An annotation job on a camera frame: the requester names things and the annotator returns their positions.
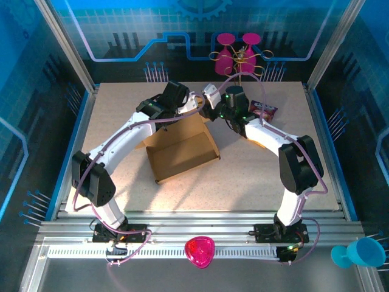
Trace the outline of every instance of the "open cardboard box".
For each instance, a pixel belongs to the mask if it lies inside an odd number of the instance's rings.
[[[146,147],[156,182],[162,184],[220,159],[220,152],[199,114],[160,129],[136,148]]]

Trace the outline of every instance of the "speckled tabletop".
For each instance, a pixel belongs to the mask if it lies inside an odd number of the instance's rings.
[[[206,83],[184,83],[191,91],[200,91]],[[310,210],[336,210],[337,201],[318,142],[317,133],[300,82],[265,82],[267,104],[276,106],[272,124],[297,136],[314,139],[322,160],[328,186],[327,195],[313,195],[306,203]],[[166,83],[102,83],[83,145],[88,152],[119,129],[144,99],[164,90]],[[261,101],[255,82],[244,82],[251,100]],[[269,150],[246,141],[231,131],[221,119],[207,122],[221,152],[221,160],[191,170],[161,186],[154,182],[146,150],[132,151],[116,168],[112,179],[116,201],[121,210],[277,210],[283,196],[278,158]],[[72,188],[66,210],[71,210]],[[77,205],[87,203],[79,197]]]

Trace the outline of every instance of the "glass panel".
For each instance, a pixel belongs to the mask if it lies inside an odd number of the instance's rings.
[[[387,1],[366,1],[317,88],[327,120],[336,116],[328,125],[357,215],[367,235],[382,230],[383,237],[389,236],[388,15]],[[389,241],[381,242],[388,249]],[[380,275],[389,288],[389,274]]]
[[[1,1],[0,39],[0,290],[18,291],[84,88],[33,1]]]
[[[235,50],[246,45],[245,33],[261,37],[253,51],[259,54],[256,65],[262,68],[255,72],[263,74],[262,80],[305,82],[348,1],[53,0],[52,4],[96,83],[159,82],[167,76],[182,82],[223,80],[224,71],[216,74],[208,57],[223,48],[217,40],[222,32],[234,34]]]

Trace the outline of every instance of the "blue light strip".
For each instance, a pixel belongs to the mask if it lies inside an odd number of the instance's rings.
[[[358,221],[358,216],[357,216],[357,212],[356,212],[355,207],[354,207],[353,199],[351,198],[351,194],[348,190],[346,179],[343,175],[343,170],[340,166],[340,162],[339,162],[338,155],[336,153],[335,145],[334,145],[334,142],[332,141],[331,133],[329,132],[329,128],[328,128],[327,123],[326,123],[326,118],[325,118],[321,103],[318,99],[316,89],[313,90],[313,97],[314,97],[314,102],[317,105],[320,120],[322,121],[322,124],[323,124],[326,139],[327,139],[328,145],[329,145],[329,150],[331,152],[331,156],[334,159],[335,168],[336,168],[336,172],[338,174],[340,187],[343,190],[343,196],[344,196],[345,202],[346,202],[346,208],[348,209],[348,212],[350,214],[351,221]]]
[[[382,140],[386,136],[388,136],[388,135],[389,135],[389,127],[386,128],[380,135],[378,135],[378,141],[377,141],[376,153],[375,154],[376,154],[376,157],[377,157],[377,161],[378,161],[379,167],[382,170],[382,174],[384,175],[385,180],[387,181],[387,184],[389,185],[389,173],[388,173],[387,168],[385,167],[385,163],[382,160],[381,155],[379,154],[379,152],[381,150]]]
[[[75,125],[74,125],[74,128],[73,128],[72,136],[71,136],[71,139],[69,141],[69,145],[67,146],[65,158],[63,159],[63,163],[62,163],[62,166],[61,166],[60,174],[58,175],[57,183],[55,184],[53,195],[52,195],[49,207],[47,208],[45,221],[50,221],[51,220],[51,216],[53,215],[53,212],[54,212],[57,200],[61,199],[58,196],[60,194],[61,185],[63,183],[63,179],[64,179],[64,176],[65,176],[66,167],[67,167],[69,161],[71,160],[71,154],[72,154],[73,145],[74,145],[75,138],[76,138],[76,135],[77,135],[77,132],[78,132],[78,128],[80,127],[80,124],[81,124],[81,118],[82,118],[84,110],[85,110],[85,106],[86,106],[86,102],[88,100],[88,96],[89,96],[88,92],[85,91],[85,94],[84,94],[84,97],[83,97],[83,102],[81,104],[80,110],[78,112],[77,119],[75,121]]]
[[[86,40],[86,37],[81,29],[81,26],[80,24],[78,23],[77,21],[77,18],[75,17],[74,13],[73,13],[73,10],[72,8],[70,7],[69,3],[64,0],[66,6],[67,6],[67,9],[69,11],[69,14],[71,16],[71,18],[73,19],[73,22],[77,28],[77,31],[78,33],[80,34],[81,36],[81,39],[83,40],[83,43],[85,45],[85,48],[90,56],[90,58],[97,62],[97,63],[107,63],[107,62],[136,62],[138,61],[143,55],[144,53],[154,44],[154,43],[167,43],[168,42],[168,39],[167,37],[169,36],[172,36],[172,37],[184,37],[185,38],[185,46],[187,48],[187,58],[188,60],[190,61],[209,61],[209,57],[192,57],[191,56],[191,52],[190,52],[190,37],[189,37],[189,34],[187,32],[163,32],[162,33],[162,38],[154,38],[152,40],[150,40],[148,42],[148,44],[134,57],[134,58],[103,58],[103,59],[98,59],[94,56],[93,54],[93,51],[88,43],[88,41]],[[263,60],[272,60],[272,61],[307,61],[310,59],[310,57],[312,56],[312,53],[313,51],[315,50],[316,48],[316,45],[318,43],[318,40],[320,38],[320,36],[322,35],[322,32],[327,24],[327,21],[329,19],[329,17],[331,16],[331,13],[332,11],[334,10],[334,7],[335,7],[335,4],[336,4],[337,0],[333,0],[331,6],[329,7],[329,10],[327,12],[327,15],[326,17],[324,18],[323,20],[323,23],[322,25],[320,26],[320,29],[315,37],[315,40],[314,42],[312,43],[312,46],[307,54],[306,57],[304,58],[296,58],[296,57],[285,57],[285,58],[281,58],[281,57],[273,57],[271,59],[268,59],[268,58],[264,58],[263,55],[262,55],[262,51],[257,47],[257,46],[252,46],[253,50],[258,53],[258,54],[261,54],[261,58]],[[215,51],[215,44],[216,44],[216,37],[222,32],[215,32],[212,34],[211,36],[211,52],[214,52]],[[237,41],[242,41],[241,38],[238,38],[238,33],[234,32],[233,33],[235,35],[235,39]]]
[[[19,179],[20,179],[20,176],[22,174],[24,166],[26,165],[27,159],[29,158],[29,150],[27,148],[26,137],[20,131],[18,131],[15,127],[10,125],[2,117],[0,117],[0,123],[2,123],[6,128],[8,128],[8,130],[10,130],[16,137],[18,137],[21,140],[22,146],[23,146],[23,152],[24,152],[22,162],[19,165],[18,171],[16,172],[16,175],[13,178],[13,181],[11,183],[11,186],[10,186],[9,190],[8,190],[8,193],[5,196],[4,202],[1,205],[1,209],[0,209],[0,222],[1,222],[1,220],[2,220],[2,218],[4,216],[4,213],[5,213],[5,210],[7,209],[8,204],[9,204],[9,202],[11,200],[13,192],[15,191],[15,187],[16,187]]]

